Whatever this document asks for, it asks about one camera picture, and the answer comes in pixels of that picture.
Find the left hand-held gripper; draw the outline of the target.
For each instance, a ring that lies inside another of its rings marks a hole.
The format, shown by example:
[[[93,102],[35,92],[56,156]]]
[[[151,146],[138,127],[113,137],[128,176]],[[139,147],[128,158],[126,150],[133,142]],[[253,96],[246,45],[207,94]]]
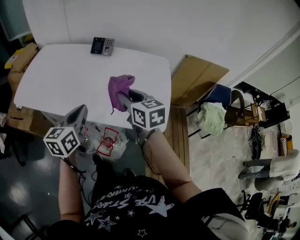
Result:
[[[83,130],[87,115],[87,106],[80,105],[48,130],[43,141],[53,156],[68,157],[83,144],[86,139]]]

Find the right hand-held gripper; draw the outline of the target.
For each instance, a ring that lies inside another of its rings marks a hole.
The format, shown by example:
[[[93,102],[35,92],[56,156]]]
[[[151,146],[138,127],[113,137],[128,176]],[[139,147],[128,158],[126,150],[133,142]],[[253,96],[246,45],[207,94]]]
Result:
[[[166,107],[144,92],[129,90],[128,94],[119,94],[120,103],[130,113],[132,124],[150,131],[166,127]]]

